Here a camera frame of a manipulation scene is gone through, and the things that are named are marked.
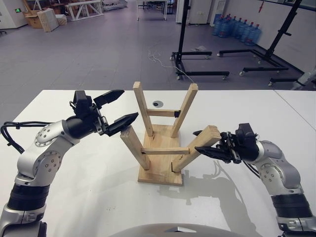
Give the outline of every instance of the white cable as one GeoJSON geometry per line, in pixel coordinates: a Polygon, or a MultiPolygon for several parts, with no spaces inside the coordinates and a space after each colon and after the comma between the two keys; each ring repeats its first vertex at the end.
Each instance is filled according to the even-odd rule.
{"type": "Polygon", "coordinates": [[[176,68],[178,71],[182,72],[184,75],[187,76],[188,79],[190,79],[190,81],[192,81],[192,83],[195,83],[191,77],[189,77],[185,72],[181,71],[179,68],[175,67],[175,66],[165,66],[164,64],[162,64],[162,62],[160,61],[160,59],[156,58],[149,50],[148,50],[148,58],[150,61],[156,63],[156,61],[160,62],[161,66],[164,68],[176,68]]]}

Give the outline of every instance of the blue water bottle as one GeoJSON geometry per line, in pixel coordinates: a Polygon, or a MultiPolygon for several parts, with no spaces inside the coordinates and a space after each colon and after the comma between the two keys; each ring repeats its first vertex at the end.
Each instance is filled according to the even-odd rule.
{"type": "Polygon", "coordinates": [[[247,25],[247,20],[245,20],[245,21],[243,22],[243,24],[240,24],[240,25],[239,25],[238,31],[237,31],[237,33],[236,33],[236,35],[235,35],[235,38],[236,38],[236,39],[240,39],[240,37],[242,36],[243,30],[244,30],[247,26],[248,26],[248,25],[247,25]]]}
{"type": "Polygon", "coordinates": [[[214,26],[214,30],[213,30],[212,35],[214,35],[214,36],[217,36],[217,35],[218,35],[218,33],[220,32],[221,27],[222,27],[223,19],[224,19],[224,16],[221,16],[221,19],[219,19],[219,20],[215,23],[215,26],[214,26]]]}
{"type": "Polygon", "coordinates": [[[238,27],[242,24],[241,22],[241,17],[239,18],[239,21],[235,22],[234,26],[233,26],[233,31],[232,31],[232,36],[235,37],[238,27]]]}
{"type": "Polygon", "coordinates": [[[229,31],[231,28],[231,18],[227,18],[223,23],[221,30],[219,31],[218,37],[227,38],[229,36],[229,31]]]}
{"type": "Polygon", "coordinates": [[[259,25],[257,25],[255,29],[252,29],[249,32],[249,35],[246,38],[245,44],[248,46],[254,46],[257,43],[260,34],[261,34],[261,30],[259,29],[259,25]]]}
{"type": "Polygon", "coordinates": [[[237,21],[236,21],[236,16],[234,16],[233,20],[231,20],[231,22],[230,22],[229,36],[230,36],[230,35],[232,34],[232,32],[233,32],[233,28],[234,28],[234,25],[235,25],[236,22],[237,22],[237,21]]]}
{"type": "Polygon", "coordinates": [[[245,42],[246,41],[246,38],[248,37],[249,32],[253,29],[252,25],[253,25],[253,22],[251,22],[250,26],[246,27],[243,30],[242,36],[240,37],[240,42],[245,42]]]}

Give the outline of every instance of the table surface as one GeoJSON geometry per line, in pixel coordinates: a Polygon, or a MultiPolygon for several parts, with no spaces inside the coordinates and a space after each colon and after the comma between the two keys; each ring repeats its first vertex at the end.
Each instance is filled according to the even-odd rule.
{"type": "MultiPolygon", "coordinates": [[[[104,91],[86,91],[92,98],[104,91]]],[[[179,109],[186,91],[144,91],[149,108],[161,100],[162,109],[179,109]]],[[[58,121],[73,115],[68,102],[74,91],[42,91],[16,121],[58,121]]],[[[307,121],[315,106],[294,110],[291,104],[315,104],[316,93],[283,91],[199,91],[180,129],[182,146],[192,132],[216,125],[235,131],[249,122],[260,140],[276,143],[301,173],[302,186],[316,213],[316,132],[307,121]],[[287,102],[289,96],[293,101],[287,102]]],[[[139,111],[133,91],[105,105],[109,122],[139,111]]],[[[153,124],[173,124],[174,118],[152,117],[153,124]]],[[[133,127],[143,140],[141,117],[133,127]]],[[[27,148],[38,128],[13,129],[12,137],[27,148]]],[[[19,154],[0,137],[0,205],[9,198],[19,154]]],[[[213,226],[247,237],[280,234],[275,210],[261,181],[242,164],[224,164],[199,156],[184,168],[184,186],[137,182],[139,165],[119,134],[91,134],[69,150],[50,187],[44,221],[48,237],[104,237],[134,226],[152,223],[192,223],[213,226]]]]}

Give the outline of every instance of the robotic arm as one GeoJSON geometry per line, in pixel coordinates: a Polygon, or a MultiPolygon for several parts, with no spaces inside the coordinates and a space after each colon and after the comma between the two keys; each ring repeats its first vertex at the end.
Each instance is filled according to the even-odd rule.
{"type": "Polygon", "coordinates": [[[197,151],[225,163],[245,162],[256,173],[271,195],[277,223],[283,237],[316,236],[316,217],[312,215],[297,169],[281,149],[269,141],[257,141],[250,124],[242,123],[236,134],[222,132],[216,148],[195,147],[197,151]]]}
{"type": "Polygon", "coordinates": [[[40,221],[46,208],[49,186],[61,166],[64,154],[80,139],[99,133],[112,136],[129,126],[138,113],[125,115],[111,125],[101,116],[104,104],[117,100],[123,90],[113,90],[94,99],[76,91],[71,107],[75,112],[66,120],[45,126],[33,144],[21,154],[18,174],[0,218],[0,237],[45,237],[46,223],[40,221]]]}

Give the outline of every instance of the wooden stool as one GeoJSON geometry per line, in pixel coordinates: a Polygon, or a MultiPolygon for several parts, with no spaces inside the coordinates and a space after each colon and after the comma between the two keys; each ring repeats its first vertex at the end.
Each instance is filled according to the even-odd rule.
{"type": "Polygon", "coordinates": [[[195,147],[212,146],[221,139],[217,127],[207,126],[188,147],[180,147],[178,131],[198,85],[190,85],[180,110],[147,109],[140,82],[135,82],[133,89],[146,129],[144,144],[131,125],[120,137],[140,164],[138,182],[182,186],[181,170],[200,155],[195,147]],[[150,116],[176,117],[176,120],[173,125],[152,125],[150,116]]]}

